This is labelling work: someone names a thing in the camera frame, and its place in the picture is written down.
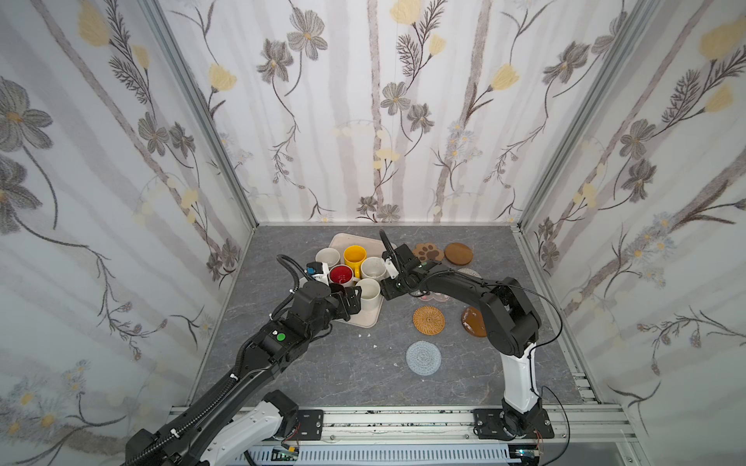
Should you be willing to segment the cream mug front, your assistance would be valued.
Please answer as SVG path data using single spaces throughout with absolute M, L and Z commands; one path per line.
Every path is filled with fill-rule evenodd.
M 379 308 L 382 302 L 382 291 L 378 281 L 362 279 L 357 283 L 361 287 L 361 312 L 372 312 Z

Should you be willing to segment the white woven rope coaster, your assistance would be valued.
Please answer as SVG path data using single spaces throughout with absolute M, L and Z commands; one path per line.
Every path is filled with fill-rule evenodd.
M 464 275 L 468 275 L 468 276 L 471 276 L 471 277 L 474 277 L 474 278 L 478 278 L 478 279 L 482 278 L 482 276 L 478 272 L 476 272 L 475 270 L 473 270 L 471 268 L 458 269 L 458 273 L 462 273 Z

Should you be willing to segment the grey blue round coaster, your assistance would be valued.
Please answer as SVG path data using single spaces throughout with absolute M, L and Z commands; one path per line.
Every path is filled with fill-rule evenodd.
M 405 357 L 409 369 L 422 377 L 435 374 L 442 364 L 442 355 L 438 347 L 426 341 L 412 344 L 407 349 Z

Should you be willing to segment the glossy amber round coaster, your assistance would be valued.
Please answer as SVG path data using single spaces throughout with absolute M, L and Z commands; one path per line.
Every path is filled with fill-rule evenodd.
M 481 312 L 474 307 L 467 307 L 460 317 L 464 330 L 476 338 L 486 338 L 487 328 Z

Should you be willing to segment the brown round wooden coaster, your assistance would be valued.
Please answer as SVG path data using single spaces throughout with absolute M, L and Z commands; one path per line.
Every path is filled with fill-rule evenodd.
M 474 258 L 472 248 L 462 243 L 451 243 L 444 250 L 444 257 L 452 264 L 466 266 Z

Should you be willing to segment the pink cherry blossom coaster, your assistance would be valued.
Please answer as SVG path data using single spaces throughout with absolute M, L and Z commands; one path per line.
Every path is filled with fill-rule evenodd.
M 421 294 L 419 296 L 419 299 L 424 302 L 434 301 L 438 303 L 445 303 L 450 300 L 450 297 L 443 293 L 429 292 Z

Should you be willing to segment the woven rattan round coaster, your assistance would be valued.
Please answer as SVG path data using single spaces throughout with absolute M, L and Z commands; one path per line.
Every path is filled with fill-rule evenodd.
M 440 334 L 445 329 L 446 318 L 438 308 L 423 306 L 415 310 L 413 324 L 421 334 L 434 336 Z

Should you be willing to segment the yellow mug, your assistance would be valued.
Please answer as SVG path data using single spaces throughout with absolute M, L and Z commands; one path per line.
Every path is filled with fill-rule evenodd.
M 353 270 L 355 277 L 361 279 L 363 277 L 361 266 L 363 266 L 363 262 L 367 259 L 365 248 L 359 245 L 349 246 L 345 248 L 343 258 L 345 264 Z

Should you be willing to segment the brown paw print coaster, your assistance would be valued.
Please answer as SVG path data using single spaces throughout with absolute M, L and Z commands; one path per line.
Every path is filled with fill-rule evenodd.
M 444 258 L 444 252 L 433 243 L 417 244 L 414 254 L 421 262 L 442 261 Z

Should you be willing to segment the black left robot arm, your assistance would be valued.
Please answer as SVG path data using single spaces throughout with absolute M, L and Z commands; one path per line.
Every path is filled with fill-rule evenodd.
M 157 432 L 137 432 L 125 446 L 127 465 L 219 465 L 256 442 L 291 429 L 297 405 L 283 394 L 260 404 L 260 420 L 243 427 L 234 416 L 245 402 L 282 374 L 309 346 L 332 330 L 334 320 L 361 311 L 361 287 L 308 281 L 295 285 L 270 318 L 240 347 L 235 363 L 182 415 Z

